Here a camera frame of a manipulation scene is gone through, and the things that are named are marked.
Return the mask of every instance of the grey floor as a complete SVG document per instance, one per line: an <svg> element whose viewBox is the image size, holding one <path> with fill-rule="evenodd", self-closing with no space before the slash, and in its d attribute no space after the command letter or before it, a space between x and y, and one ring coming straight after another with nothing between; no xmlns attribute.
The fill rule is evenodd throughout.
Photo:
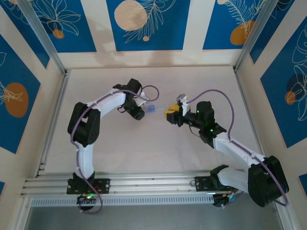
<svg viewBox="0 0 307 230"><path fill-rule="evenodd" d="M225 209L212 205L104 207L96 215L76 207L36 207L26 230L279 230L274 204L261 208L242 195Z"/></svg>

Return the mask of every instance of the white floor panel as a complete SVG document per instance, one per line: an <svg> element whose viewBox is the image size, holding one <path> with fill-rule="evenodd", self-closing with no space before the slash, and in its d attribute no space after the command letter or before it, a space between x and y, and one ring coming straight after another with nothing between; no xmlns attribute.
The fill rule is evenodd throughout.
<svg viewBox="0 0 307 230"><path fill-rule="evenodd" d="M54 137L47 155L45 173L70 173L76 167L75 147L70 143L67 126L74 105L100 98L115 84L127 84L130 78L143 86L152 84L160 90L157 104L170 106L179 94L189 99L207 89L224 91L235 109L232 136L259 152L232 67L172 67L130 69L74 69L64 95ZM154 98L156 92L146 89ZM211 101L215 119L228 129L231 110L227 100L216 92L205 94L191 105L195 111L198 101ZM132 173L209 170L221 164L240 168L224 154L204 144L192 135L187 125L177 127L168 123L162 111L146 114L141 121L116 109L100 123L100 135L94 146L96 172Z"/></svg>

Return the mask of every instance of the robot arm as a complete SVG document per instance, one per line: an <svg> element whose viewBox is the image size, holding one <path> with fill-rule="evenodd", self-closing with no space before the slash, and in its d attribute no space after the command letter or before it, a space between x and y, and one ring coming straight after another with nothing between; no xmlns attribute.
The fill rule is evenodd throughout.
<svg viewBox="0 0 307 230"><path fill-rule="evenodd" d="M99 136L100 119L114 108L120 106L124 109L124 112L129 113L136 120L141 120L144 117L144 111L141 105L145 103L145 100L142 98L148 99L144 92L141 92L141 97L134 98L134 95L129 92L113 94L113 92L118 90L129 90L138 93L139 90L142 90L142 86L137 80L131 79L127 85L118 84L114 86L108 93L111 94L111 96L102 101L93 101L87 104L79 102L74 107L67 129L69 134L72 134L81 114L89 106L95 104L79 123L73 136L73 141L79 146L78 162L80 168L76 168L73 179L69 179L68 181L70 189L67 192L68 194L74 194L74 192L76 194L87 192L88 186L80 175L79 169L89 182L94 183L93 148L94 142Z"/></svg>
<svg viewBox="0 0 307 230"><path fill-rule="evenodd" d="M181 94L177 97L177 104L171 106L169 111L165 111L165 118L171 124L179 127L187 124L198 128L199 136L204 143L229 156L243 167L244 171L230 169L227 165L217 167L211 171L213 184L231 186L249 193L256 204L261 207L266 206L282 194L271 176L255 159L257 157L273 173L283 191L285 193L289 191L278 159L274 156L265 158L241 145L232 137L229 138L226 129L215 122L214 110L210 102L199 102L196 112L192 113L187 104L187 97Z"/></svg>

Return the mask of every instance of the cable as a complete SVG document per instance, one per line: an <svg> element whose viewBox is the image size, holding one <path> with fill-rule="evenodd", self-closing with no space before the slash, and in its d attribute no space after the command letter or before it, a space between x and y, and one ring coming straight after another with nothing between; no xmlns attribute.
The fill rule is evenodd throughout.
<svg viewBox="0 0 307 230"><path fill-rule="evenodd" d="M230 124L230 127L229 127L229 131L228 131L228 139L231 143L233 143L234 145L236 145L237 147L239 147L240 149L242 149L244 152L246 152L249 156L252 157L252 153L250 151L248 151L246 148L244 148L243 146L241 146L240 144L236 143L235 141L231 140L231 137L230 137L230 132L234 126L234 122L235 122L235 110L234 110L234 107L229 99L229 97L222 91L220 90L215 90L215 89L211 89L211 90L206 90L204 92L202 92L201 94L199 94L197 97L195 97L194 99L192 99L191 101L188 101L187 104L190 104L194 101L196 101L199 97L203 96L205 93L208 93L208 92L219 92L221 93L228 101L230 107L231 107L231 113L232 113L232 119L231 119L231 124ZM253 157L256 161L258 161L261 166L268 172L268 174L271 176L271 178L274 180L275 184L277 185L278 189L280 190L283 198L284 198L284 201L285 201L285 204L279 202L278 200L275 200L275 202L279 205L282 205L282 206L287 206L289 204L289 201L288 201L288 198L282 188L282 186L280 185L280 183L278 182L278 180L276 179L276 177L274 176L274 174L270 171L270 169L258 158L258 157Z"/></svg>
<svg viewBox="0 0 307 230"><path fill-rule="evenodd" d="M196 135L195 133L192 132L191 126L189 126L189 129L190 129L190 131L191 131L191 133L192 133L193 135L197 136L198 138L201 138L200 136L198 136L198 135Z"/></svg>
<svg viewBox="0 0 307 230"><path fill-rule="evenodd" d="M72 133L71 133L71 143L77 148L77 150L76 150L76 151L77 151L77 155L76 155L76 157L77 157L77 169L78 169L79 174L81 175L81 177L82 177L82 178L84 179L84 181L87 183L87 185L88 185L88 186L92 189L92 191L98 196L98 198L99 198L99 200L100 200L100 204L101 204L101 205L100 205L100 208L99 208L97 211L88 212L88 211L83 211L83 210L81 210L81 202L80 202L80 203L79 203L79 210L80 210L80 212L86 213L86 214L96 214L96 213L98 213L98 212L102 209L102 206L103 206L102 203L103 203L103 201L102 201L101 195L100 195L100 194L98 193L98 191L91 185L91 183L88 182L88 180L85 178L85 176L83 175L83 173L82 173L82 171L81 171L81 168L80 168L80 162L79 162L80 147L79 147L78 144L76 144L76 143L73 141L73 136L74 136L74 134L75 134L75 132L76 132L76 130L77 130L77 127L78 127L79 123L82 121L82 119L83 119L83 117L85 116L85 114L86 114L91 108L93 108L95 105L97 105L97 103L103 101L105 98L110 97L110 96L112 96L113 94L116 94L116 93L120 93L120 92L129 92L129 93L132 93L133 95L135 95L136 97L142 98L144 101L147 101L147 102L156 101L156 100L159 98L159 96L160 96L160 92L159 92L158 88L155 87L155 86L153 86L153 85L146 85L146 86L143 87L143 89L148 88L148 87L151 87L151 88L154 88L154 89L157 90L157 97L156 97L155 99L149 100L149 99L142 98L142 97L140 97L138 94L136 94L135 92L132 92L132 91L130 91L130 90L118 90L118 91L112 92L112 94L109 93L109 94L103 96L102 98L98 99L98 100L96 101L96 103L93 103L93 104L91 104L90 106L88 106L88 107L86 108L86 110L81 114L81 116L79 117L79 119L77 120L77 122L76 122L76 124L75 124L75 126L74 126L74 128L73 128L73 130L72 130Z"/></svg>

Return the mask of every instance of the purple cable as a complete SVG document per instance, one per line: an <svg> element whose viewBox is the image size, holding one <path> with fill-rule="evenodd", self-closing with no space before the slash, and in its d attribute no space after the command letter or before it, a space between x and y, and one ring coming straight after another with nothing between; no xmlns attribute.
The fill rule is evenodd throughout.
<svg viewBox="0 0 307 230"><path fill-rule="evenodd" d="M100 204L101 204L101 205L100 205L100 208L99 208L97 211L88 212L88 211L83 211L83 210L81 210L81 203L83 203L83 202L80 202L80 203L79 203L79 210L80 210L80 212L86 213L86 214L96 214L96 213L98 213L98 212L102 209L102 203L103 203L103 201L102 201L101 195L100 195L100 194L98 193L98 191L91 185L91 183L88 182L88 180L85 178L85 176L84 176L84 174L82 173L81 168L80 168L80 162L79 162L80 148L79 148L79 146L73 141L73 136L74 136L74 134L75 134L75 132L76 132L76 129L77 129L79 123L82 121L82 118L85 116L85 114L86 114L91 108L93 108L95 105L97 105L97 103L103 101L105 98L107 98L107 97L109 97L109 96L112 96L113 94L116 94L116 93L120 93L120 92L129 92L129 93L135 95L136 97L141 97L144 101L147 101L147 102L156 101L156 100L159 98L159 96L160 96L160 92L159 92L158 88L155 87L155 86L153 86L153 85L146 85L146 86L143 87L143 89L148 88L148 87L152 87L152 88L154 88L154 89L157 90L157 97L156 97L155 99L149 100L149 99L142 98L141 96L139 96L138 94L136 94L136 93L134 93L134 92L132 92L132 91L130 91L130 90L118 90L118 91L113 92L112 94L109 93L109 94L103 96L102 98L98 99L98 100L96 101L96 103L91 104L89 107L87 107L87 109L81 114L81 116L80 116L79 119L77 120L77 122L76 122L76 124L75 124L75 126L74 126L74 128L73 128L73 130L72 130L72 133L71 133L71 143L77 148L77 168L78 168L78 171L79 171L81 177L84 179L84 181L87 183L87 185L92 189L92 191L98 196L98 198L99 198L99 200L100 200Z"/></svg>
<svg viewBox="0 0 307 230"><path fill-rule="evenodd" d="M234 145L236 145L237 147L239 147L240 149L242 149L244 152L246 152L249 156L252 157L252 153L247 150L246 148L244 148L243 146L241 146L240 144L236 143L235 141L231 140L231 137L230 137L230 132L234 126L234 122L235 122L235 110L234 110L234 107L229 99L229 97L222 91L220 90L206 90L204 92L202 92L201 94L199 94L197 97L195 97L193 100L191 101L188 101L187 104L190 104L194 101L196 101L199 97L203 96L205 93L207 92L219 92L221 93L226 99L227 101L229 102L229 105L231 107L231 113L232 113L232 119L231 119L231 124L230 124L230 127L229 127L229 131L228 131L228 139L231 141L231 143L233 143ZM283 191L283 188L281 187L280 183L278 182L278 180L276 179L276 177L274 176L274 174L270 171L270 169L258 158L258 157L252 157L254 158L256 161L258 161L261 166L268 172L268 174L271 176L271 178L274 180L275 184L277 185L278 189L280 190L280 192L282 193L282 196L284 198L284 201L285 201L285 204L281 203L280 201L278 200L275 200L275 202L279 205L282 205L282 206L287 206L289 204L289 201L288 201L288 198L285 194L285 192Z"/></svg>

